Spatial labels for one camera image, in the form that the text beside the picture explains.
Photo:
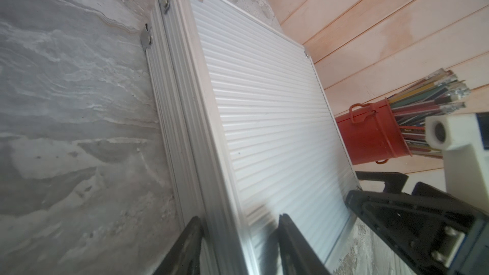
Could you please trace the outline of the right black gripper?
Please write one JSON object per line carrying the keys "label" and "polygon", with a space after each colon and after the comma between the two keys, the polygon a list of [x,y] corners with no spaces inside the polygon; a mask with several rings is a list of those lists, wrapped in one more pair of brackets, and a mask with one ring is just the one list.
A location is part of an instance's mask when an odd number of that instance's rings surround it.
{"label": "right black gripper", "polygon": [[488,274],[488,214],[408,176],[358,171],[382,192],[351,190],[346,205],[416,274]]}

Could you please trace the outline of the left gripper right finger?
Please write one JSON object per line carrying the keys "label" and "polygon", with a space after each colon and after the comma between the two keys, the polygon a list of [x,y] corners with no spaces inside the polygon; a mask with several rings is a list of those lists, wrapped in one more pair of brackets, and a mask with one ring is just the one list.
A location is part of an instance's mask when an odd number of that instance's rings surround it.
{"label": "left gripper right finger", "polygon": [[279,217],[278,242],[283,274],[330,275],[288,214]]}

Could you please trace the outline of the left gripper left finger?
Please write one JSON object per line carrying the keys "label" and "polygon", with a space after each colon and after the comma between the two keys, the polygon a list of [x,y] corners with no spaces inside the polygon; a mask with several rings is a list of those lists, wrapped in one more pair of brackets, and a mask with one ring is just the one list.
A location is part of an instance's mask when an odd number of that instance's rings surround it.
{"label": "left gripper left finger", "polygon": [[194,216],[186,225],[153,275],[199,275],[204,231],[201,219]]}

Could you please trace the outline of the silver aluminium poker case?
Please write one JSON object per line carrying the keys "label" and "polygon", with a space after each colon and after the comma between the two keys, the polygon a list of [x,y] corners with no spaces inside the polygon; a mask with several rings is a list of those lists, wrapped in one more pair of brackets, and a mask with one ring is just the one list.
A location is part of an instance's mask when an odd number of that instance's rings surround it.
{"label": "silver aluminium poker case", "polygon": [[156,0],[141,43],[201,274],[283,274],[282,214],[336,271],[359,182],[304,47],[228,0]]}

